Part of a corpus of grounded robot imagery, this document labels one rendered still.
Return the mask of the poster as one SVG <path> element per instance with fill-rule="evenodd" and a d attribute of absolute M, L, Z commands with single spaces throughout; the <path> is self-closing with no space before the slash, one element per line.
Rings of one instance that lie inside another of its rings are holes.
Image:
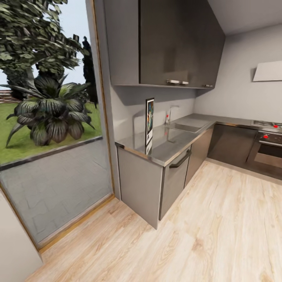
<path fill-rule="evenodd" d="M 145 147 L 153 137 L 154 98 L 146 100 Z"/>

